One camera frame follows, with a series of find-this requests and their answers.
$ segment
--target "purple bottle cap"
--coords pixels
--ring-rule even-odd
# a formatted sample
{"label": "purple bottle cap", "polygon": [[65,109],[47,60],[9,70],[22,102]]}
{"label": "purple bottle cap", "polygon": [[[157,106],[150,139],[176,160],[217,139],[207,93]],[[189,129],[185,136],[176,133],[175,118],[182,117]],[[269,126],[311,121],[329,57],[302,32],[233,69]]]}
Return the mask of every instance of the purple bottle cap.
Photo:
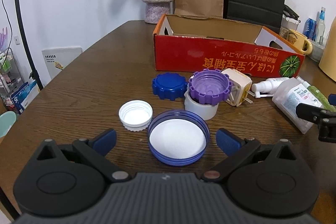
{"label": "purple bottle cap", "polygon": [[226,101],[231,93],[232,82],[227,74],[220,70],[204,69],[196,71],[194,77],[189,79],[190,96],[202,105],[217,105]]}

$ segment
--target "red cardboard box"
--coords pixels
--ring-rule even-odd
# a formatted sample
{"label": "red cardboard box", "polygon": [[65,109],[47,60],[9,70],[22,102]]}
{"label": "red cardboard box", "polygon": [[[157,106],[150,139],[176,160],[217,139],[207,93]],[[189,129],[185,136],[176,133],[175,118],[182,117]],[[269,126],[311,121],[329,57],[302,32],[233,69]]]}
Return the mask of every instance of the red cardboard box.
{"label": "red cardboard box", "polygon": [[270,29],[227,19],[163,15],[153,32],[155,69],[232,68],[255,77],[297,76],[304,55]]}

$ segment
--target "green pumpkin graphic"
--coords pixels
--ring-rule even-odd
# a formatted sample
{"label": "green pumpkin graphic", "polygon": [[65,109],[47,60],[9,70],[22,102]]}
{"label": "green pumpkin graphic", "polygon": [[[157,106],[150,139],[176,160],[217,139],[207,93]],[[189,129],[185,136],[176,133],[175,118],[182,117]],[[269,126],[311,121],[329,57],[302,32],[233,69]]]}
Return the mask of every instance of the green pumpkin graphic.
{"label": "green pumpkin graphic", "polygon": [[281,77],[292,77],[300,66],[300,59],[296,55],[288,57],[280,66]]}

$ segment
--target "wooden table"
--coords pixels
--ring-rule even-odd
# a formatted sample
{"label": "wooden table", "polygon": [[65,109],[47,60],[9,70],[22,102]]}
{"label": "wooden table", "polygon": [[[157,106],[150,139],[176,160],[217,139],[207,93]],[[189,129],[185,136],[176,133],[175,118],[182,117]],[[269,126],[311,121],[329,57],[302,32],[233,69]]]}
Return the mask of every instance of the wooden table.
{"label": "wooden table", "polygon": [[[118,133],[117,145],[107,158],[132,174],[200,174],[208,170],[226,157],[214,138],[221,127],[241,138],[256,137],[262,143],[287,138],[317,175],[322,189],[336,195],[336,144],[319,142],[316,126],[302,135],[271,98],[255,99],[253,104],[240,107],[221,103],[216,116],[207,121],[211,143],[196,163],[170,167],[155,159],[147,146],[147,132],[127,131],[118,117],[119,108],[134,99],[150,103],[154,116],[184,108],[183,99],[160,100],[152,94],[151,81],[159,73],[154,69],[153,29],[154,25],[142,21],[120,26],[68,65],[23,112],[0,146],[0,185],[13,204],[16,205],[12,194],[14,181],[41,141],[53,138],[58,144],[71,143],[79,137],[92,138],[106,128],[114,128]],[[336,92],[336,83],[309,58],[305,59],[300,75],[325,95]]]}

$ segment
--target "yellow mug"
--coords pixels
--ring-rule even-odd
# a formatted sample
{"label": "yellow mug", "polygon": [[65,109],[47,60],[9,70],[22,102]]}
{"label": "yellow mug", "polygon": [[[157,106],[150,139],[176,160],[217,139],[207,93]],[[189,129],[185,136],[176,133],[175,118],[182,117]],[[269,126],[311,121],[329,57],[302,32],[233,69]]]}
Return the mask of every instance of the yellow mug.
{"label": "yellow mug", "polygon": [[300,50],[303,54],[311,54],[313,51],[313,45],[308,40],[308,38],[295,30],[289,29],[287,40],[297,49]]}

